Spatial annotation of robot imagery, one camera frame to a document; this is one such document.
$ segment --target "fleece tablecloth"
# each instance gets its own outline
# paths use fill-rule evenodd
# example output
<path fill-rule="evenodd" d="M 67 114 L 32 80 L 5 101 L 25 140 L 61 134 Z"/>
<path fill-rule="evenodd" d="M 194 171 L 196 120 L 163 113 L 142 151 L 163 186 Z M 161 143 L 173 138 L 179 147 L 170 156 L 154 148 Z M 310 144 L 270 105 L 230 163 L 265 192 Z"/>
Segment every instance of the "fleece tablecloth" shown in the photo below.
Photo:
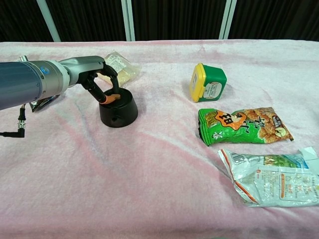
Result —
<path fill-rule="evenodd" d="M 0 138 L 0 238 L 318 238 L 319 207 L 249 208 L 217 151 L 319 153 L 319 43 L 292 40 L 0 43 L 1 61 L 62 60 L 117 51 L 142 67 L 129 89 L 137 120 L 102 124 L 80 85 L 46 109 L 26 110 L 24 139 Z M 216 102 L 192 102 L 195 65 L 227 75 Z M 103 89 L 107 83 L 97 79 Z M 210 147 L 197 111 L 273 107 L 295 140 Z M 16 130 L 18 107 L 0 111 Z"/>

